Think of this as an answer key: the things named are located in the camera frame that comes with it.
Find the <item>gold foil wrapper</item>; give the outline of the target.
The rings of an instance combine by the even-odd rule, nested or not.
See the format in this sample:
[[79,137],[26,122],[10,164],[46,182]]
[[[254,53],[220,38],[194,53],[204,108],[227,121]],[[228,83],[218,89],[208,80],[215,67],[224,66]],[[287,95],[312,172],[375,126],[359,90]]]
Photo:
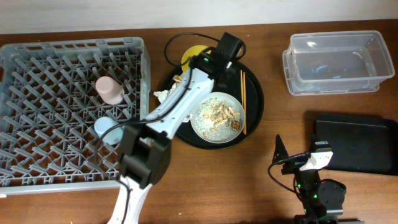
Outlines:
[[179,84],[181,84],[183,81],[183,77],[180,75],[174,75],[172,79],[175,82],[175,86],[179,86]]

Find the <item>yellow bowl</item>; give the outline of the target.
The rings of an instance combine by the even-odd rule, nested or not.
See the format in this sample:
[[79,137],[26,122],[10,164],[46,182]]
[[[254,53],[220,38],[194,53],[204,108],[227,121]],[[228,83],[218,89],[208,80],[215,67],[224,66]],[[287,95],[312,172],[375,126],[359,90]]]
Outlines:
[[184,54],[181,59],[182,64],[182,72],[186,73],[189,69],[189,58],[198,55],[202,50],[205,50],[207,46],[205,45],[194,45],[190,47]]

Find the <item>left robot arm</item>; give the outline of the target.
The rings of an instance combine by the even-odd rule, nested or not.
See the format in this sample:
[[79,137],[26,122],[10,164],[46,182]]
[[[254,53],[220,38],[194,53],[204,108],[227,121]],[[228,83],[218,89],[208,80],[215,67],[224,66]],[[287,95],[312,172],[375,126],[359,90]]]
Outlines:
[[172,94],[141,121],[122,124],[118,199],[110,223],[137,223],[150,188],[164,176],[171,143],[188,114],[213,90],[242,47],[208,47],[190,58],[189,73]]

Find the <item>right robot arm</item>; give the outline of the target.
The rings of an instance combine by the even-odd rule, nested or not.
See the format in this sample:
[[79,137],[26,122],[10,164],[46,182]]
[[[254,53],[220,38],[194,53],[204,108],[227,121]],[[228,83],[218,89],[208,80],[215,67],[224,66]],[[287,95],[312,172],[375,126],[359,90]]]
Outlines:
[[275,137],[275,150],[268,174],[274,166],[282,166],[283,175],[293,174],[293,187],[271,179],[284,189],[294,193],[303,205],[304,214],[294,217],[295,223],[338,223],[343,214],[346,186],[333,179],[321,179],[319,171],[326,167],[333,156],[331,146],[311,136],[310,150],[289,156],[282,138]]

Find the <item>pink plastic cup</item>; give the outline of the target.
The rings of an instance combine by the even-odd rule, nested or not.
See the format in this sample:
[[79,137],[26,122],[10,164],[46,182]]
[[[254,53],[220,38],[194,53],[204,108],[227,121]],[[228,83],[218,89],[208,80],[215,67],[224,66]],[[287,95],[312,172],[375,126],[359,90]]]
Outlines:
[[116,105],[123,100],[123,87],[109,76],[103,76],[97,79],[95,88],[106,104]]

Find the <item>light blue plastic cup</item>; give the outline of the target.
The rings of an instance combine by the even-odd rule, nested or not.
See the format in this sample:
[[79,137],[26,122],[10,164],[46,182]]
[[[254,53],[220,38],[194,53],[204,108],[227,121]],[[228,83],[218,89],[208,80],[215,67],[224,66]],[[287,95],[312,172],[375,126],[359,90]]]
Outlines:
[[[103,116],[95,121],[94,130],[96,134],[99,137],[101,137],[108,129],[112,128],[117,124],[118,124],[117,121],[111,119],[110,117]],[[123,132],[124,132],[123,128],[115,128],[103,138],[103,142],[109,145],[115,145],[122,140]]]

